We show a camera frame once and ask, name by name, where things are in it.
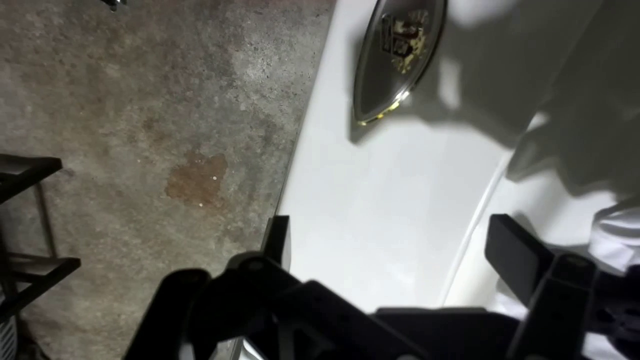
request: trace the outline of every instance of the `floor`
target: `floor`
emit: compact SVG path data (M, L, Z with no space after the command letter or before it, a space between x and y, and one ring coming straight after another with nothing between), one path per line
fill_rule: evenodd
M0 153L47 181L56 250L83 268L27 310L53 358L121 358L164 274L221 273L278 206L333 0L0 2ZM27 192L0 208L45 253Z

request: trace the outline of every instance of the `concrete floor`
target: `concrete floor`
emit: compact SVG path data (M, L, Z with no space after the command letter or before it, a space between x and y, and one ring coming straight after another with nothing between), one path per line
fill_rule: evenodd
M258 247L333 7L0 2L0 153L64 161L45 191L85 263L27 310L53 358L121 358L164 274ZM0 211L15 250L45 250L35 194Z

